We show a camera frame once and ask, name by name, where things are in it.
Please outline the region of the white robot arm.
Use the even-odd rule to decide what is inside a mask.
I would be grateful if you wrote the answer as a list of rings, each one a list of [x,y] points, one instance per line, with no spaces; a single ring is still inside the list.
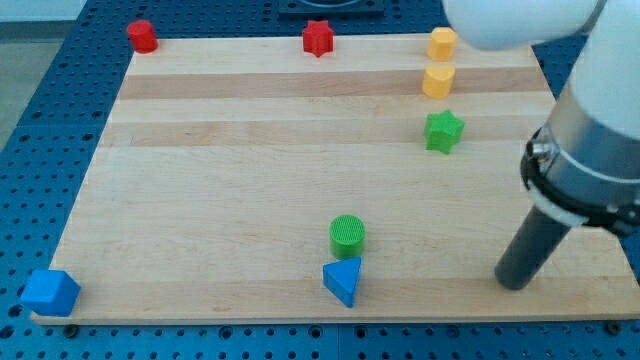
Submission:
[[[639,227],[639,4],[635,0],[466,1],[443,4],[469,45],[498,51],[573,35],[587,40],[544,125],[527,144],[521,177],[542,225],[592,226],[618,236]]]

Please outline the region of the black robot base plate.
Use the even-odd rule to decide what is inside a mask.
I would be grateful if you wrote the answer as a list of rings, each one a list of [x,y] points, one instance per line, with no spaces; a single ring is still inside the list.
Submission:
[[[380,15],[384,0],[278,0],[278,13],[291,16]]]

